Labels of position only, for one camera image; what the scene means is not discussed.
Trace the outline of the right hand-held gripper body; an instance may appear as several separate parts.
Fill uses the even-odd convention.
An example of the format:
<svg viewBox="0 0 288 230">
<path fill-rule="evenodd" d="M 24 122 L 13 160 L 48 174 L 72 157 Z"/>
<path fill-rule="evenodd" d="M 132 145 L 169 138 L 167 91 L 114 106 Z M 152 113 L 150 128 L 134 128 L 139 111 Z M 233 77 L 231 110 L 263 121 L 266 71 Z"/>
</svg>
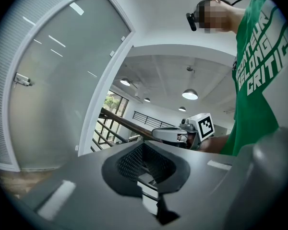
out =
<svg viewBox="0 0 288 230">
<path fill-rule="evenodd" d="M 189 118 L 182 119 L 179 127 L 188 133 L 197 132 L 198 147 L 201 143 L 214 134 L 215 128 L 209 113 L 201 113 Z"/>
</svg>

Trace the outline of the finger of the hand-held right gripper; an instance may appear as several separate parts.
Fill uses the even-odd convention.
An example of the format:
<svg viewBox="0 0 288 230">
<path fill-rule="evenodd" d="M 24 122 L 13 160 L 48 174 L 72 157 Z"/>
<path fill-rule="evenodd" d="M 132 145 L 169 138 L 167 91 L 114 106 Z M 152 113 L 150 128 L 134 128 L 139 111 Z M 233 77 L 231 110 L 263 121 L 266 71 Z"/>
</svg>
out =
<svg viewBox="0 0 288 230">
<path fill-rule="evenodd" d="M 180 135 L 186 135 L 185 130 L 175 126 L 155 128 L 151 132 L 156 139 L 178 139 Z"/>
</svg>

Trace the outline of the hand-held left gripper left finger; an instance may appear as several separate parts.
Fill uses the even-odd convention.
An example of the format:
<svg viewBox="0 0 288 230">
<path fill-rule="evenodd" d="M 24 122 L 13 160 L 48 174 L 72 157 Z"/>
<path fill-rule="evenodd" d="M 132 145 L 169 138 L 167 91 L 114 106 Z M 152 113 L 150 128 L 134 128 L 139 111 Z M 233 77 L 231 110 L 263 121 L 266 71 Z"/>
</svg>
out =
<svg viewBox="0 0 288 230">
<path fill-rule="evenodd" d="M 38 230 L 153 230 L 156 218 L 143 205 L 142 189 L 132 184 L 132 196 L 115 192 L 105 182 L 129 183 L 116 171 L 111 156 L 133 148 L 127 143 L 80 156 L 39 182 L 19 201 L 19 212 Z"/>
</svg>

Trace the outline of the person's right hand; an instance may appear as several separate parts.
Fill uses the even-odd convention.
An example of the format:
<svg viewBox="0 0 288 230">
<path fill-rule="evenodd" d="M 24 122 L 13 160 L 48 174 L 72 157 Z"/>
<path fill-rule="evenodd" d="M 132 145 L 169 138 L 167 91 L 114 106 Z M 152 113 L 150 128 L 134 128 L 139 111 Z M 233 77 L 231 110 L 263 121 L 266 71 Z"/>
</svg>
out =
<svg viewBox="0 0 288 230">
<path fill-rule="evenodd" d="M 197 150 L 197 147 L 198 147 L 197 132 L 188 133 L 186 144 L 187 144 L 186 145 L 187 149 L 189 149 L 189 150 Z"/>
</svg>

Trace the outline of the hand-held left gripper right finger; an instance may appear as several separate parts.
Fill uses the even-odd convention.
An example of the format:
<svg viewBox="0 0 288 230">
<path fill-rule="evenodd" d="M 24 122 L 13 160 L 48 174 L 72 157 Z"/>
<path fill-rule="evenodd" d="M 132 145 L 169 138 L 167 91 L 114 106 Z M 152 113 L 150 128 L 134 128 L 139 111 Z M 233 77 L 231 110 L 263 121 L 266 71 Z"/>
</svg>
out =
<svg viewBox="0 0 288 230">
<path fill-rule="evenodd" d="M 156 184 L 157 207 L 179 216 L 223 218 L 232 196 L 222 190 L 235 157 L 181 149 L 155 141 L 144 143 L 145 165 Z"/>
</svg>

